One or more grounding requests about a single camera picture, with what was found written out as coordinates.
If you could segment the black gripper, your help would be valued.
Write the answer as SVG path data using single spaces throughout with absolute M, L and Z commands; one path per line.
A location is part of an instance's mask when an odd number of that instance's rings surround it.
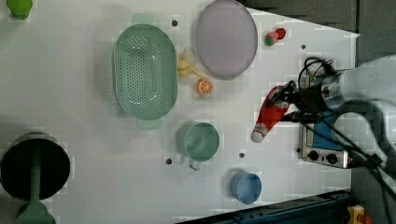
M 285 85 L 276 88 L 276 91 L 270 97 L 270 102 L 273 105 L 282 106 L 295 104 L 299 109 L 313 113 L 326 110 L 320 84 L 298 89 L 294 81 L 289 81 Z M 281 120 L 286 122 L 318 123 L 321 121 L 321 116 L 319 114 L 294 111 L 286 114 Z

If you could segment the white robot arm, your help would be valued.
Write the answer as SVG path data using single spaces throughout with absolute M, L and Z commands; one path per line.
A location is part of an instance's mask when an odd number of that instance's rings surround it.
M 335 71 L 324 63 L 325 78 L 304 89 L 293 81 L 276 88 L 271 105 L 293 104 L 298 110 L 283 121 L 307 126 L 322 123 L 328 140 L 372 171 L 381 182 L 395 178 L 395 58 L 388 56 L 352 70 Z

